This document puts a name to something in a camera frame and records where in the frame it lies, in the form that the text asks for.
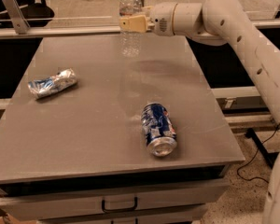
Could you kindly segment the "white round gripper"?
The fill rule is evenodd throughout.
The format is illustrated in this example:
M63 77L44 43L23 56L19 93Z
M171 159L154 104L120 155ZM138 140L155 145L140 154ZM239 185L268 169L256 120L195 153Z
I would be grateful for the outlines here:
M142 7L144 15L125 16L119 19L119 26L123 31L145 33L152 30L160 36L173 36L173 18L175 2L164 2L152 6Z

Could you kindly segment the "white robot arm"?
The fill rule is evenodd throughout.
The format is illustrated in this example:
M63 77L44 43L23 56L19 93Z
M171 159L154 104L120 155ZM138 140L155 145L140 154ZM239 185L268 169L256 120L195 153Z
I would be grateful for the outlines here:
M182 35L205 45L229 44L280 129L280 49L256 28L238 0L160 3L120 17L119 26L129 32ZM273 165L262 224L280 224L280 152Z

